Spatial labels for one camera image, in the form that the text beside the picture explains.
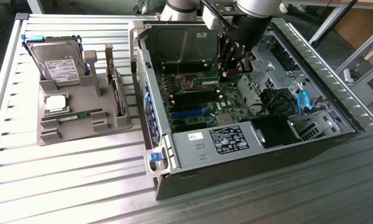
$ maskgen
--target sticker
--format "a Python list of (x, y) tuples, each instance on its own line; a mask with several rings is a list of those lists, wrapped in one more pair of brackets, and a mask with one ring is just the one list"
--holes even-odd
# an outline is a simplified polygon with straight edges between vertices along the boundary
[(218, 154), (231, 153), (248, 148), (238, 126), (210, 130), (210, 135)]
[(45, 61), (49, 75), (55, 82), (78, 80), (77, 69), (73, 59)]
[(71, 116), (66, 118), (58, 118), (57, 121), (75, 120), (77, 118), (78, 118), (77, 116)]
[(206, 82), (202, 82), (200, 85), (210, 85), (210, 84), (216, 84), (218, 81), (206, 81)]
[(194, 141), (198, 139), (203, 139), (203, 135), (200, 134), (200, 132), (196, 132), (196, 133), (187, 134), (187, 138), (189, 141)]
[(206, 37), (206, 33), (196, 33), (195, 34), (195, 38), (204, 38)]

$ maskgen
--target blue plastic clip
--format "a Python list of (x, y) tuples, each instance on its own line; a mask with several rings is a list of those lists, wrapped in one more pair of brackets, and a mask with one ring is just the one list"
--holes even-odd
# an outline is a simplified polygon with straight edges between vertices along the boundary
[(308, 104), (308, 94), (306, 90), (300, 90), (296, 95), (296, 105), (298, 105), (298, 116), (300, 116), (300, 97), (303, 94), (303, 107), (311, 109), (311, 105)]
[(145, 93), (145, 96), (143, 96), (143, 101), (145, 101), (145, 102), (147, 101), (147, 97), (149, 97), (149, 93), (146, 92), (146, 93)]
[(27, 42), (42, 42), (42, 41), (43, 41), (42, 35), (30, 36), (27, 39)]
[(158, 162), (162, 160), (161, 153), (150, 153), (147, 156), (149, 162)]

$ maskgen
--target metal table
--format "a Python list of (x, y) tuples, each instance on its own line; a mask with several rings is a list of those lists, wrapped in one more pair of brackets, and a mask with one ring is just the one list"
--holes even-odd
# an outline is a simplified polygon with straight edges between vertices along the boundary
[[(308, 162), (154, 201), (129, 68), (126, 28), (135, 19), (154, 17), (17, 15), (0, 73), (0, 223), (373, 223), (373, 120), (366, 113), (356, 116), (367, 133)], [(130, 130), (35, 145), (38, 71), (19, 34), (79, 34), (83, 49), (97, 50), (99, 73), (103, 44), (113, 44)]]

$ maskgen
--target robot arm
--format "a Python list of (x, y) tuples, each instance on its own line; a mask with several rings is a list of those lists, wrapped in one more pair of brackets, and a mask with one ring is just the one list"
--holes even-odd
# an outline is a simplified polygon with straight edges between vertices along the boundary
[(216, 36), (218, 76), (220, 79), (250, 72), (248, 54), (259, 42), (280, 0), (236, 0), (207, 3), (202, 0), (203, 22), (208, 29), (223, 27)]

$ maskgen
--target warning label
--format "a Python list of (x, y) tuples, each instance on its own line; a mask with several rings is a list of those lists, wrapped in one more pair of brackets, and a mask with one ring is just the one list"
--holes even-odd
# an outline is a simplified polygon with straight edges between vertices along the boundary
[(210, 135), (218, 154), (231, 153), (248, 148), (238, 126), (210, 130)]
[(51, 79), (55, 82), (78, 80), (73, 59), (45, 61)]

